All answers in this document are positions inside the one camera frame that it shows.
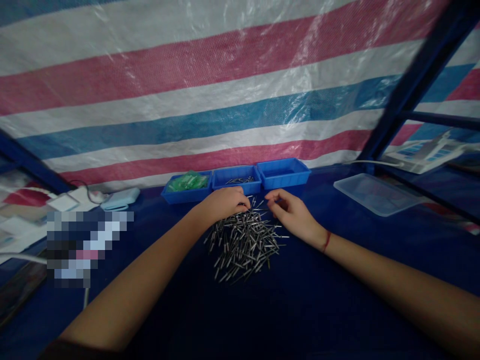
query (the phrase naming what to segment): person's left hand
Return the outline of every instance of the person's left hand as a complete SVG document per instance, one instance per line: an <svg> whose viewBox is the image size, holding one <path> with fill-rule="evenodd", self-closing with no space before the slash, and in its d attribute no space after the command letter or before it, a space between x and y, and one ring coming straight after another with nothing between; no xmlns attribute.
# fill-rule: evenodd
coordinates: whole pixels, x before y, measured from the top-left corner
<svg viewBox="0 0 480 360"><path fill-rule="evenodd" d="M209 225L213 225L233 214L244 213L250 207L250 200L244 195L244 189L233 186L215 190L194 209Z"/></svg>

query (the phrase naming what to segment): pile of metal pins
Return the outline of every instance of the pile of metal pins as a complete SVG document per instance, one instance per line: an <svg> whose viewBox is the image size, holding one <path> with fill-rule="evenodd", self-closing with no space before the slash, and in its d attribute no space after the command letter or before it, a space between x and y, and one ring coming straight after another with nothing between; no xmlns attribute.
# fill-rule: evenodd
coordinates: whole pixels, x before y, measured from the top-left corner
<svg viewBox="0 0 480 360"><path fill-rule="evenodd" d="M233 285L242 278L247 281L251 274L260 272L265 263L270 269L270 257L279 255L280 247L285 246L278 244L277 239L289 237L276 234L275 229L282 227L280 224L262 220L269 210L260 208L264 200L259 204L256 198L250 201L250 210L216 222L203 242L208 242L209 253L215 246L220 248L213 266L216 269L214 278L219 283L231 281Z"/></svg>
<svg viewBox="0 0 480 360"><path fill-rule="evenodd" d="M242 183L251 183L251 182L254 182L254 181L255 181L255 179L253 178L253 176L238 177L236 179L228 180L228 182L226 184L242 184Z"/></svg>

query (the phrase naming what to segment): person's left arm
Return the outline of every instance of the person's left arm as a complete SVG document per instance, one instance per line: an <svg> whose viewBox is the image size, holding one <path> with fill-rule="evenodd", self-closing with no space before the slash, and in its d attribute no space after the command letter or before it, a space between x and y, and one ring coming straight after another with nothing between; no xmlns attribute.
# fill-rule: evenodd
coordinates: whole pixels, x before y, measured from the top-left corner
<svg viewBox="0 0 480 360"><path fill-rule="evenodd" d="M59 339L99 350L125 349L200 236L218 220L249 208L240 186L214 191L123 270Z"/></svg>

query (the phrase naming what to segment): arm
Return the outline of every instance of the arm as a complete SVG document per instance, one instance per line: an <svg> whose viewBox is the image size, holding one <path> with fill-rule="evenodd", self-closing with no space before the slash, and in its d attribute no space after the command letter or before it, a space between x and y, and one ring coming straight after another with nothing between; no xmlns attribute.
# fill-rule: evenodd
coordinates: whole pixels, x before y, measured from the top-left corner
<svg viewBox="0 0 480 360"><path fill-rule="evenodd" d="M218 220L249 208L240 186L214 191L123 270L59 338L90 348L123 350L199 237Z"/></svg>
<svg viewBox="0 0 480 360"><path fill-rule="evenodd" d="M480 358L480 299L327 231L298 197L278 189L268 207L283 225L371 288L428 336L461 358Z"/></svg>

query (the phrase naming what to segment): finger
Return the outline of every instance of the finger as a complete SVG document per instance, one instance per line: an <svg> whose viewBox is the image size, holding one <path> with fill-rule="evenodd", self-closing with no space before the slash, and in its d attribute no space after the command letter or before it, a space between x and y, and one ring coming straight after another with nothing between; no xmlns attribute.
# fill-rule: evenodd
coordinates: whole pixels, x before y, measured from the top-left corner
<svg viewBox="0 0 480 360"><path fill-rule="evenodd" d="M285 216L288 215L288 212L283 210L273 199L268 200L267 206L273 215L276 216L276 218L280 221L285 219Z"/></svg>
<svg viewBox="0 0 480 360"><path fill-rule="evenodd" d="M279 200L276 202L283 210L285 210L286 212L288 212L289 210L289 204L288 202L286 202L285 200Z"/></svg>
<svg viewBox="0 0 480 360"><path fill-rule="evenodd" d="M244 213L248 211L247 207L244 206L244 205L238 205L236 208L235 208L235 214L238 214L238 213Z"/></svg>
<svg viewBox="0 0 480 360"><path fill-rule="evenodd" d="M272 190L267 195L265 195L265 199L267 200L273 199L275 201L280 199L290 201L290 200L293 200L294 198L295 198L295 195L292 195L291 193L283 189Z"/></svg>
<svg viewBox="0 0 480 360"><path fill-rule="evenodd" d="M239 196L238 202L239 203L244 203L245 206L247 207L247 209L250 209L252 207L250 205L250 199L248 197L246 197L245 195L243 195L243 192Z"/></svg>
<svg viewBox="0 0 480 360"><path fill-rule="evenodd" d="M232 189L235 189L236 191L238 191L239 193L244 193L244 188L241 187L241 186L232 186L231 187Z"/></svg>

